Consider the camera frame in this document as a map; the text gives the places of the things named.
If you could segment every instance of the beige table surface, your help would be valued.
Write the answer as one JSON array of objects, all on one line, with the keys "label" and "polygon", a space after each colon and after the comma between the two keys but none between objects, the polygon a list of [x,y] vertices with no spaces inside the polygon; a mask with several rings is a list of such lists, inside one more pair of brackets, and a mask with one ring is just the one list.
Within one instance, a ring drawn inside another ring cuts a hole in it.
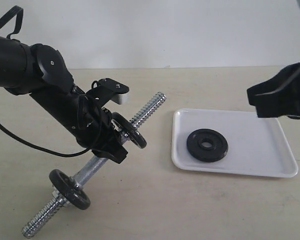
[{"label": "beige table surface", "polygon": [[[92,80],[130,86],[124,105],[107,104],[128,119],[153,94],[166,103],[141,127],[146,149],[126,143],[127,159],[107,162],[85,185],[91,207],[63,208],[37,240],[300,240],[300,121],[280,118],[299,166],[294,178],[200,173],[171,160],[173,113],[180,108],[254,111],[246,89],[281,67],[73,70],[87,91]],[[63,153],[81,148],[29,96],[0,88],[0,122],[18,136]],[[49,172],[68,175],[90,158],[61,158],[24,146],[0,131],[0,240],[20,240],[21,228],[51,198]]]}]

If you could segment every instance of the screw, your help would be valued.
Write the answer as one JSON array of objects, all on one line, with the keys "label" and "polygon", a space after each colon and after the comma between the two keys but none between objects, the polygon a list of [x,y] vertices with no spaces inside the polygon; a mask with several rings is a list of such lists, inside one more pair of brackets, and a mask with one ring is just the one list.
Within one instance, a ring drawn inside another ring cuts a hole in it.
[{"label": "screw", "polygon": [[[166,100],[166,96],[158,92],[151,100],[138,111],[138,113],[130,120],[131,124],[136,128],[140,127]],[[123,136],[122,144],[127,141],[126,133],[121,131]],[[83,185],[106,163],[108,159],[104,157],[92,157],[82,169],[80,169],[73,177],[73,184],[77,188],[83,188]],[[53,198],[48,202],[22,229],[25,238],[34,237],[41,228],[61,209],[69,204],[68,200],[59,192],[53,192]]]}]

